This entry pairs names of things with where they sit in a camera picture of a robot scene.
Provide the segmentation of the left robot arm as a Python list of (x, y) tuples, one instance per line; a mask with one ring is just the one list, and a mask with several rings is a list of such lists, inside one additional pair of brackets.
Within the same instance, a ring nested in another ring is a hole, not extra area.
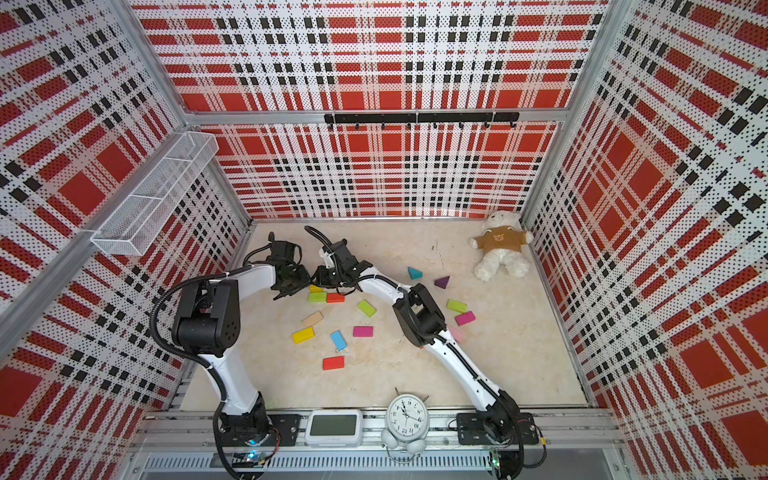
[(151, 310), (151, 338), (163, 351), (202, 367), (219, 395), (213, 414), (218, 446), (227, 437), (254, 446), (279, 438), (235, 345), (241, 300), (263, 290), (281, 299), (306, 287), (310, 276), (302, 258), (299, 245), (270, 234), (267, 244), (246, 254), (240, 267), (183, 280)]

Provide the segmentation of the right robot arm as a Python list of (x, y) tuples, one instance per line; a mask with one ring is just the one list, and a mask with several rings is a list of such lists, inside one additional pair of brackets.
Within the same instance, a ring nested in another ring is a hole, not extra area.
[(490, 440), (523, 444), (518, 404), (465, 354), (425, 285), (399, 283), (370, 262), (357, 259), (345, 239), (332, 242), (313, 226), (304, 230), (321, 244), (323, 264), (313, 275), (316, 285), (355, 289), (388, 302), (406, 339), (437, 358), (465, 391)]

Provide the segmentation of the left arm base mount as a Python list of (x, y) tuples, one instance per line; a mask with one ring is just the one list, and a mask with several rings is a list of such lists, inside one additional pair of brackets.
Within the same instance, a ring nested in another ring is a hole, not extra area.
[(296, 443), (300, 420), (297, 414), (222, 414), (215, 438), (223, 447), (291, 447)]

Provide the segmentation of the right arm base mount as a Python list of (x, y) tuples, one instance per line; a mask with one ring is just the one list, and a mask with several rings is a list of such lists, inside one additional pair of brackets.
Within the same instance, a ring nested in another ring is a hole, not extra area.
[(485, 418), (482, 412), (459, 413), (456, 415), (458, 441), (465, 446), (518, 445), (540, 443), (539, 430), (533, 415), (521, 412), (517, 416), (517, 430), (507, 421), (497, 425)]

